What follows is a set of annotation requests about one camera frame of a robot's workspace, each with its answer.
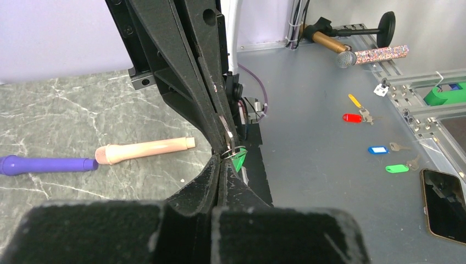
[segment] red key tag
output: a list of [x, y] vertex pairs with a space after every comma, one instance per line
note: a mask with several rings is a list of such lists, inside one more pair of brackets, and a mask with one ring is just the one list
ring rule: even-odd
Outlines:
[[363, 117], [359, 114], [344, 114], [343, 120], [350, 123], [361, 123], [363, 121]]

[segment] metal key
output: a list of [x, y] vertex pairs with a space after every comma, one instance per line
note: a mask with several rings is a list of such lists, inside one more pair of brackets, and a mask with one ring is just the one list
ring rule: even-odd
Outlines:
[[400, 151], [400, 150], [410, 150], [410, 147], [405, 147], [395, 142], [390, 142], [390, 149], [392, 151]]
[[418, 154], [417, 157], [415, 159], [413, 159], [412, 161], [408, 161], [406, 162], [406, 166], [408, 166], [409, 169], [412, 169], [413, 171], [419, 169], [419, 159], [421, 158], [421, 155]]
[[359, 110], [359, 114], [362, 115], [364, 122], [370, 123], [371, 125], [374, 124], [374, 120], [382, 118], [382, 117], [373, 117], [372, 115], [370, 115], [369, 111], [365, 108]]

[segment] smartphone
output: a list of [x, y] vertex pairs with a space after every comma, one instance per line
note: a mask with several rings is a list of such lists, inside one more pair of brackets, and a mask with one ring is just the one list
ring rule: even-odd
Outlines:
[[466, 245], [466, 203], [461, 179], [432, 169], [421, 170], [420, 176], [429, 231]]

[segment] black round base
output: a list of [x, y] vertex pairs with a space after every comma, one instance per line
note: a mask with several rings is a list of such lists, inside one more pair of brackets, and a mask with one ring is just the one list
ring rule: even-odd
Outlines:
[[377, 46], [379, 48], [385, 48], [390, 45], [395, 33], [395, 13], [389, 11], [385, 13], [379, 22], [380, 33], [377, 34]]

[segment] green key tag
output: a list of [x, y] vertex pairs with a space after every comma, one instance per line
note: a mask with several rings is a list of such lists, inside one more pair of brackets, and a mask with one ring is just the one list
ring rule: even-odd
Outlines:
[[235, 166], [236, 172], [239, 172], [241, 167], [243, 167], [243, 163], [246, 159], [247, 150], [245, 148], [240, 148], [238, 153], [231, 157], [231, 161], [233, 162], [233, 166]]
[[404, 164], [390, 165], [385, 167], [385, 170], [390, 173], [402, 173], [409, 171], [408, 166]]

